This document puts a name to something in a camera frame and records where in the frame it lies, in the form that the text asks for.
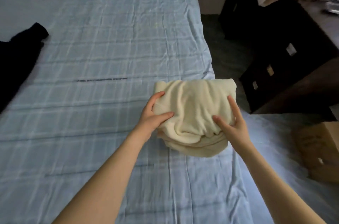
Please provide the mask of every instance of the drawer handle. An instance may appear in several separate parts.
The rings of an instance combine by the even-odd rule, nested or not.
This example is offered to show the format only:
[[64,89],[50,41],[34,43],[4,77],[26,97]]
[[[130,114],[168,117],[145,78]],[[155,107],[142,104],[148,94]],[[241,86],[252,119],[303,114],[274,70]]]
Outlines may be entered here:
[[267,72],[269,73],[270,76],[273,76],[274,75],[274,71],[273,71],[273,68],[271,67],[271,65],[269,65],[267,67]]
[[256,81],[254,81],[253,83],[252,83],[252,85],[253,85],[253,88],[256,90],[256,89],[258,89],[258,85],[257,85],[257,82]]
[[297,50],[294,48],[293,44],[291,43],[287,46],[286,50],[290,56],[293,56],[297,53]]

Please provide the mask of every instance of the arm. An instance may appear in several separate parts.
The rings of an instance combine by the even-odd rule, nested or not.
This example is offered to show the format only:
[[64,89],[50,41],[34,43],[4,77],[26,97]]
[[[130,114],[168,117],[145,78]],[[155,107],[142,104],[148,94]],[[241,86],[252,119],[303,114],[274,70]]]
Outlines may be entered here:
[[228,97],[236,124],[231,127],[219,116],[213,116],[235,151],[244,160],[269,213],[276,224],[325,224],[325,222],[289,187],[249,139],[246,122],[232,97]]
[[173,112],[161,115],[152,112],[155,100],[164,94],[159,92],[150,98],[133,131],[74,196],[53,224],[105,224],[115,221],[142,146],[155,128],[174,115]]

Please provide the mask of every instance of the finger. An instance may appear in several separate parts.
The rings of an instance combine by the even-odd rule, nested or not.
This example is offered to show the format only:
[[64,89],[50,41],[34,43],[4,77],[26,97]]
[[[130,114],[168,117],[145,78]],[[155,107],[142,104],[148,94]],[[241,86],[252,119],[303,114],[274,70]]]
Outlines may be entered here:
[[237,121],[241,121],[243,118],[242,118],[242,114],[237,103],[235,102],[235,100],[233,99],[231,95],[227,96],[227,99],[228,99],[228,102],[230,103],[233,115],[235,116]]
[[157,125],[159,126],[161,123],[172,118],[173,116],[174,116],[174,112],[170,111],[170,112],[166,112],[160,115],[155,115],[154,118],[156,119]]
[[158,93],[155,93],[154,95],[152,95],[152,96],[150,97],[150,99],[148,100],[148,102],[147,102],[145,108],[148,109],[148,110],[152,110],[152,107],[153,107],[153,105],[155,104],[155,101],[156,101],[157,99],[159,99],[161,96],[163,96],[164,94],[165,94],[165,92],[164,92],[164,91],[161,91],[161,92],[158,92]]
[[233,128],[229,124],[227,124],[220,116],[213,115],[212,119],[224,133],[230,132]]

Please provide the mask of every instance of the person's right hand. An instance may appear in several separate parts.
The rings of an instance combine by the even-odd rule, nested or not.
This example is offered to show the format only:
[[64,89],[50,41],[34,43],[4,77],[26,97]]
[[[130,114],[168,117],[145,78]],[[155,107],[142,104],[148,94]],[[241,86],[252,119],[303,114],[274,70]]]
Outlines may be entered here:
[[249,138],[246,122],[243,119],[240,109],[235,100],[229,95],[227,97],[233,114],[236,118],[236,122],[233,126],[228,125],[220,116],[212,116],[214,122],[224,132],[226,138],[230,141],[235,151],[242,156],[243,153],[253,147],[253,144]]

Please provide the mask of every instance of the light blue bedsheet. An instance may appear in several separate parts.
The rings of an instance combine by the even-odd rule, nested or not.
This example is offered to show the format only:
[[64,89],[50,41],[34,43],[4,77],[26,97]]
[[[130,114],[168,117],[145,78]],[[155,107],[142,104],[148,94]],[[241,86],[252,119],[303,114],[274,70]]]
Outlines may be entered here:
[[[0,40],[50,38],[0,116],[0,223],[50,223],[137,123],[156,81],[213,79],[197,0],[1,0]],[[116,223],[252,223],[239,162],[142,149]]]

